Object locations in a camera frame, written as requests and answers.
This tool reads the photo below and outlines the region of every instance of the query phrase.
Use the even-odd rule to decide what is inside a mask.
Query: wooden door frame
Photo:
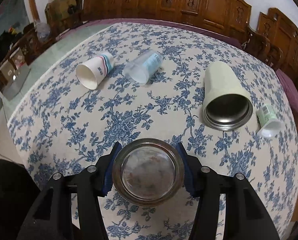
[[[31,10],[33,20],[34,21],[39,21],[40,18],[39,18],[37,6],[36,6],[36,1],[35,0],[29,0],[29,6],[30,6],[30,10]]]

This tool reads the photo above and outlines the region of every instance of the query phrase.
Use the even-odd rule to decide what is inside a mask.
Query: white paper cup
[[[76,67],[76,76],[83,86],[94,90],[113,68],[113,56],[108,52],[102,52],[85,63],[79,64]]]
[[[283,122],[281,122],[273,107],[269,104],[264,104],[257,112],[258,120],[261,129],[257,132],[257,135],[272,138],[276,136],[279,131],[283,129]]]

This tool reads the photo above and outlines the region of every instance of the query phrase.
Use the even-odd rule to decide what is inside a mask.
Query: paper cup
[[[271,138],[283,129],[283,122],[277,118],[271,105],[264,104],[258,110],[257,116],[261,126],[261,129],[257,132],[259,136]]]
[[[76,76],[83,86],[94,90],[113,68],[113,56],[108,52],[103,52],[79,64],[76,67]]]
[[[205,72],[204,124],[222,131],[246,124],[253,114],[250,94],[226,63],[211,63]]]

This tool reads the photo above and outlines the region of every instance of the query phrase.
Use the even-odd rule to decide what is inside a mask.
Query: blue floral tablecloth
[[[146,49],[158,51],[162,68],[145,87],[122,75],[127,62]],[[75,67],[109,51],[116,67],[97,90],[83,87]],[[234,131],[217,131],[201,123],[203,77],[210,62],[226,62],[250,92],[254,114]],[[257,136],[255,112],[270,103],[285,128],[273,139]],[[33,86],[8,122],[14,144],[40,188],[51,175],[80,172],[123,145],[151,137],[171,145],[182,142],[188,153],[220,174],[242,172],[266,206],[280,236],[297,198],[298,149],[293,115],[274,71],[226,43],[190,31],[157,25],[118,23],[85,40],[52,66]],[[73,223],[78,225],[76,196]],[[125,201],[114,189],[99,198],[110,239],[186,239],[198,199],[180,189],[155,208]],[[217,239],[225,223],[220,197]]]

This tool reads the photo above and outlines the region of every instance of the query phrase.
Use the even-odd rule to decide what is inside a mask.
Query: barcode
[[[262,107],[262,111],[264,111],[264,114],[268,114],[269,113],[269,110],[268,110],[267,106],[263,106]]]

